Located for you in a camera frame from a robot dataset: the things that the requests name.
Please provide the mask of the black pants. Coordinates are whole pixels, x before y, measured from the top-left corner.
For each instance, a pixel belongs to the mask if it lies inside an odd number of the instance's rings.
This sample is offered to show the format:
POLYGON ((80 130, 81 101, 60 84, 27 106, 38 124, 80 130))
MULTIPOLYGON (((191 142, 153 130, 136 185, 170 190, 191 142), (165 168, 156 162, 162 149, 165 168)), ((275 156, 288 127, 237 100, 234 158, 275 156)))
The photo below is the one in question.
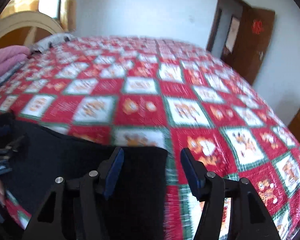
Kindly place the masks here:
POLYGON ((0 239, 163 239, 168 152, 100 145, 0 115, 0 239))

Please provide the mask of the grey patterned pillow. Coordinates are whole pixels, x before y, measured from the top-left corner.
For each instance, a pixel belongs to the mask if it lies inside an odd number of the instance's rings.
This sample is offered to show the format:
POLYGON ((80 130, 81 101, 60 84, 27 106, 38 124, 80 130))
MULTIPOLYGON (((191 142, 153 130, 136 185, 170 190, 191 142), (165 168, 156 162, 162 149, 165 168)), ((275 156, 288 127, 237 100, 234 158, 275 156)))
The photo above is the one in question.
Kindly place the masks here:
POLYGON ((25 65, 25 61, 18 62, 12 69, 8 70, 5 74, 0 77, 0 87, 21 67, 25 65))

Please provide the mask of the pink folded quilt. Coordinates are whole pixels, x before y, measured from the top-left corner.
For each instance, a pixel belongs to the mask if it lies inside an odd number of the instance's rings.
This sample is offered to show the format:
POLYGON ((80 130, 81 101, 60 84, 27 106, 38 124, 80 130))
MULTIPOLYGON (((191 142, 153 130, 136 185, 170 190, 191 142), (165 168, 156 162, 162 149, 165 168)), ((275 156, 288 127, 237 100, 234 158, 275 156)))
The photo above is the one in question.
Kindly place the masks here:
POLYGON ((31 51, 26 46, 14 45, 0 49, 0 77, 30 54, 31 51))

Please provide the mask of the white patterned pillow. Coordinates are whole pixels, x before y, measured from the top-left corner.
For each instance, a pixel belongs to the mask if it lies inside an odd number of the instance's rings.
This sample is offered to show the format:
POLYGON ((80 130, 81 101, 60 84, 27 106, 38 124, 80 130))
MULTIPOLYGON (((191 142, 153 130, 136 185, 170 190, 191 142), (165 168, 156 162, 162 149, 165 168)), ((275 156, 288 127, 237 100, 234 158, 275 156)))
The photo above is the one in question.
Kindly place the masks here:
POLYGON ((30 45, 31 53, 43 53, 61 43, 74 40, 76 37, 70 33, 57 33, 41 39, 40 41, 30 45))

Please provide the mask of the cream wooden headboard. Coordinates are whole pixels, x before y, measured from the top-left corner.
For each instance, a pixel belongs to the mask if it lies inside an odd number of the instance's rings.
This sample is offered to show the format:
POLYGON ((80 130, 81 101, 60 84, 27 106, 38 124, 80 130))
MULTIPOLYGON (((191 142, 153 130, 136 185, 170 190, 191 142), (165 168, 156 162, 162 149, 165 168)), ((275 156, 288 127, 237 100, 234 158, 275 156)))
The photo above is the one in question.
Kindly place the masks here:
POLYGON ((0 48, 29 47, 42 38, 63 33, 57 20, 38 11, 22 11, 0 19, 0 48))

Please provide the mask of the red patchwork bed sheet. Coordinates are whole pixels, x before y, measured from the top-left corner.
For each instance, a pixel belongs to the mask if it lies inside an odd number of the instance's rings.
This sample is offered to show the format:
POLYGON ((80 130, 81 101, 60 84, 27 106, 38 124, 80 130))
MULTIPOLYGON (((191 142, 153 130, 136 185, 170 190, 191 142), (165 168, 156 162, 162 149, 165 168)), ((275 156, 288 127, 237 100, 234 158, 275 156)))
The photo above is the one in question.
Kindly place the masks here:
POLYGON ((221 177, 248 178, 280 238, 296 239, 300 144, 221 60, 174 40, 88 37, 25 62, 0 87, 0 113, 102 144, 168 150, 167 239, 193 239, 203 209, 181 169, 185 147, 221 177))

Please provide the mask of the red double happiness decal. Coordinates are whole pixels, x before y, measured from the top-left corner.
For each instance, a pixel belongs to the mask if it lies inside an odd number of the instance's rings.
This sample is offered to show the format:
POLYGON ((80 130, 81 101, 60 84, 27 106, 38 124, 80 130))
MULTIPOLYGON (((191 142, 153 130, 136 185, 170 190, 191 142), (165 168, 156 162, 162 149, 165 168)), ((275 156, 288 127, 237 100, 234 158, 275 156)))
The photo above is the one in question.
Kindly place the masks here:
POLYGON ((264 31, 263 23, 261 20, 253 20, 251 31, 253 34, 259 35, 264 31))

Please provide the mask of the brown wooden door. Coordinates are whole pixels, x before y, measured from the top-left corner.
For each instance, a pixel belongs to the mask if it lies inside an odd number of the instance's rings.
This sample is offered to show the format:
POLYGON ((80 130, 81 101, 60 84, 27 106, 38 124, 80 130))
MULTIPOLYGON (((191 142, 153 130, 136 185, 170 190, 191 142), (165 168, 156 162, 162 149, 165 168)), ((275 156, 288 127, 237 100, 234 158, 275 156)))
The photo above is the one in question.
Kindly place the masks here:
POLYGON ((244 8, 231 54, 230 66, 252 85, 267 52, 275 21, 275 11, 257 7, 244 8), (261 20, 264 31, 253 34, 253 20, 261 20))

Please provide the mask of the brown door frame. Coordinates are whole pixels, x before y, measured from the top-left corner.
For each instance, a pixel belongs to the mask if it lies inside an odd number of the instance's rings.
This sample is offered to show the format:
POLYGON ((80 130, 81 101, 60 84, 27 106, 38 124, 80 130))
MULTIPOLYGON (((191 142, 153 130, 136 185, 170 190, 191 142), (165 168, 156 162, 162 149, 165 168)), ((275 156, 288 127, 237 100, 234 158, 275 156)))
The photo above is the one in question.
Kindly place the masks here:
POLYGON ((244 0, 217 0, 215 15, 207 42, 206 50, 216 58, 224 60, 232 53, 226 47, 232 19, 240 22, 243 9, 251 5, 244 0))

